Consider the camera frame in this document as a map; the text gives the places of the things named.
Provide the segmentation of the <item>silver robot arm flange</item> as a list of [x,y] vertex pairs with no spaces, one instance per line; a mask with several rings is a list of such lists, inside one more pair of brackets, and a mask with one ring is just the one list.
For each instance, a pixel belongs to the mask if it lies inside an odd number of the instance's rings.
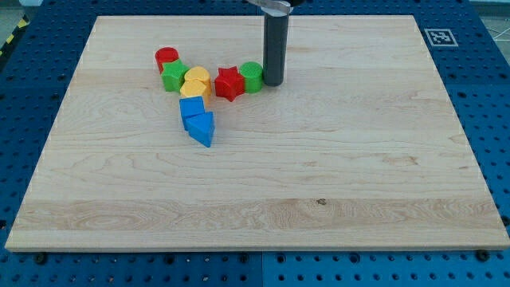
[[304,0],[246,0],[248,3],[259,6],[272,16],[289,15],[293,8],[304,3]]

